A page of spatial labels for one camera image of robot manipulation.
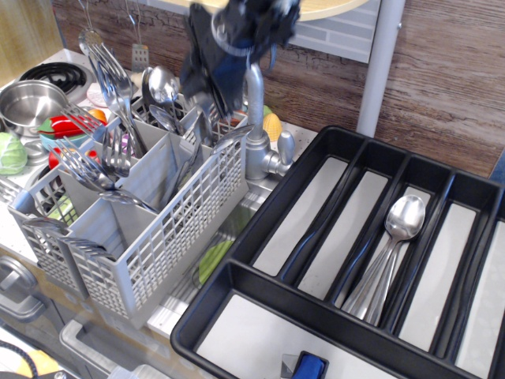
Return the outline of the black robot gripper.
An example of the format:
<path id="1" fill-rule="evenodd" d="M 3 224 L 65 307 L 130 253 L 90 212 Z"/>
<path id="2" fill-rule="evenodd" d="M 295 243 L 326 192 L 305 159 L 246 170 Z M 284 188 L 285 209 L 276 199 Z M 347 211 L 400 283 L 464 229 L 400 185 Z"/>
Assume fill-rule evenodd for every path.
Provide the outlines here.
<path id="1" fill-rule="evenodd" d="M 245 71 L 294 35 L 299 1 L 229 1 L 210 13 L 193 3 L 185 19 L 191 50 L 180 72 L 185 97 L 211 97 L 221 118 L 241 109 Z"/>

